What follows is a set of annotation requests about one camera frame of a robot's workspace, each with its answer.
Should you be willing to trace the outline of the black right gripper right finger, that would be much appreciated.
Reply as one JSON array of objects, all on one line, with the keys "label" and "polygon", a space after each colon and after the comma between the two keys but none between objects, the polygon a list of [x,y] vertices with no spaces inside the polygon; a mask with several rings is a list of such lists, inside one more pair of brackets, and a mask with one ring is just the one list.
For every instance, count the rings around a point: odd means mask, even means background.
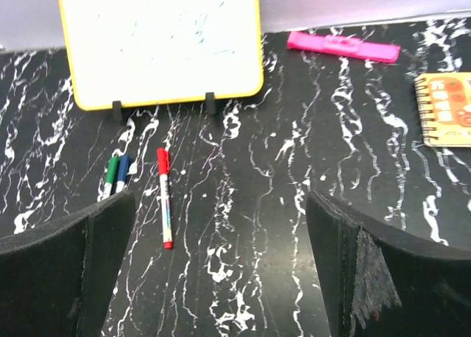
[{"label": "black right gripper right finger", "polygon": [[321,191],[308,233],[332,336],[468,336],[470,253],[378,221]]}]

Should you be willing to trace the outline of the green whiteboard pen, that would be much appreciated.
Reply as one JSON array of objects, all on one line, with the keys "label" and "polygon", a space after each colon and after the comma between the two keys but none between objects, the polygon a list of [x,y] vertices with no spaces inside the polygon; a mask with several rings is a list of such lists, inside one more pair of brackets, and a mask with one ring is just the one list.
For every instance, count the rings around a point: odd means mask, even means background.
[{"label": "green whiteboard pen", "polygon": [[116,172],[118,169],[119,157],[112,156],[109,160],[107,173],[105,177],[105,184],[102,192],[101,200],[107,199],[113,192],[113,185],[115,182]]}]

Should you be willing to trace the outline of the blue whiteboard pen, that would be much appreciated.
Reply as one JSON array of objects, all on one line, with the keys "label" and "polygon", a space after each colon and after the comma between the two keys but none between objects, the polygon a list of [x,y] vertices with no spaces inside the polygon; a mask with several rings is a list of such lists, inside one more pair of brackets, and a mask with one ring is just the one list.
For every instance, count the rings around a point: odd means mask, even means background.
[{"label": "blue whiteboard pen", "polygon": [[120,157],[120,160],[119,160],[118,172],[117,172],[117,177],[116,177],[116,187],[115,187],[116,193],[124,190],[126,182],[127,182],[129,167],[130,167],[130,156],[128,154],[124,154]]}]

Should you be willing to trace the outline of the red pen cap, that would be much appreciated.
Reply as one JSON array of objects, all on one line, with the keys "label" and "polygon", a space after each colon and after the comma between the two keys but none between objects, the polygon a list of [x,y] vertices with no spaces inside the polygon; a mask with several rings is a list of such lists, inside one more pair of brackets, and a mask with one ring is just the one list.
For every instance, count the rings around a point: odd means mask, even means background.
[{"label": "red pen cap", "polygon": [[164,148],[157,149],[159,175],[167,175],[170,170],[169,152]]}]

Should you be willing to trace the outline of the green pen cap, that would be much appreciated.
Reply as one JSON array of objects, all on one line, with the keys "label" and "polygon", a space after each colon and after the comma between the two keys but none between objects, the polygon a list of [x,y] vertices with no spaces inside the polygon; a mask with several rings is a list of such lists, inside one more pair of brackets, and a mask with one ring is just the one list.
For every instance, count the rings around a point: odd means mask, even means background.
[{"label": "green pen cap", "polygon": [[105,178],[106,184],[112,185],[114,183],[119,161],[120,159],[118,156],[112,156],[110,158],[108,167],[107,167],[106,178]]}]

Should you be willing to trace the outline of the red whiteboard pen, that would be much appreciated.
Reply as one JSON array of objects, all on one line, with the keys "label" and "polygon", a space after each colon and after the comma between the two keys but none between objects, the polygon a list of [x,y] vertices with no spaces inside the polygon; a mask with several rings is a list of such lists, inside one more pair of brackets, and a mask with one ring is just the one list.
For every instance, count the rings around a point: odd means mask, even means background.
[{"label": "red whiteboard pen", "polygon": [[160,181],[160,206],[162,213],[163,247],[173,249],[173,238],[171,231],[171,212],[169,196],[169,174],[159,175]]}]

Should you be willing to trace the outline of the blue pen cap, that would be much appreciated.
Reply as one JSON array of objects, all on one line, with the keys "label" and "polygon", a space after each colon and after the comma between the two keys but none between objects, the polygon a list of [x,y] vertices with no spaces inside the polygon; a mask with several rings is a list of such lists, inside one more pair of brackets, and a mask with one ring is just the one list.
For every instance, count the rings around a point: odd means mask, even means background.
[{"label": "blue pen cap", "polygon": [[117,182],[125,183],[127,181],[127,175],[130,167],[130,156],[124,154],[120,157],[118,172],[117,172]]}]

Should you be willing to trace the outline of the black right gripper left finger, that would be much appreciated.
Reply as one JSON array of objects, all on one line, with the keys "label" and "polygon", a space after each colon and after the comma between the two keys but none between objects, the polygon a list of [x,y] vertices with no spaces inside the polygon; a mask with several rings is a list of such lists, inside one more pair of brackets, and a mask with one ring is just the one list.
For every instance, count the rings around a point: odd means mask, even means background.
[{"label": "black right gripper left finger", "polygon": [[1,239],[2,336],[99,336],[135,223],[122,191]]}]

